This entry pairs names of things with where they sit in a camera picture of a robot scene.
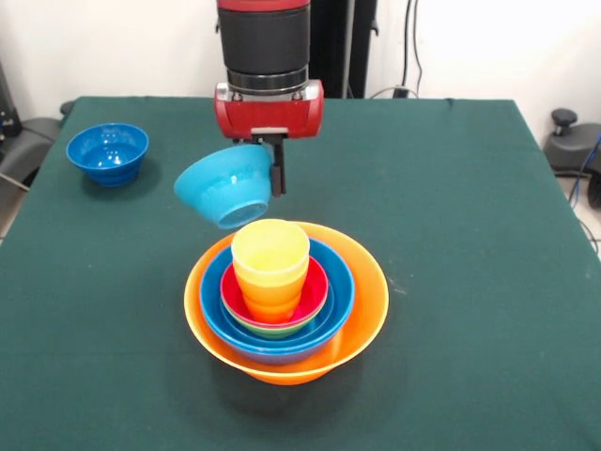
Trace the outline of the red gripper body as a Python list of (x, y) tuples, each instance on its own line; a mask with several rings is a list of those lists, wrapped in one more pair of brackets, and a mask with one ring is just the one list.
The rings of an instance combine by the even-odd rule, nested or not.
[(216, 85), (214, 109), (222, 134), (229, 139), (252, 140), (263, 135), (291, 139), (318, 135), (324, 106), (319, 80), (301, 90), (277, 96), (243, 95), (227, 83)]

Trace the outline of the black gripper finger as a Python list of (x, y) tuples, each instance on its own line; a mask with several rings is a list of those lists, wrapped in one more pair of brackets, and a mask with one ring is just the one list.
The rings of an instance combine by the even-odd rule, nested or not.
[(273, 164), (270, 168), (270, 180), (274, 197), (280, 197), (286, 193), (284, 139), (285, 137), (281, 134), (271, 137)]

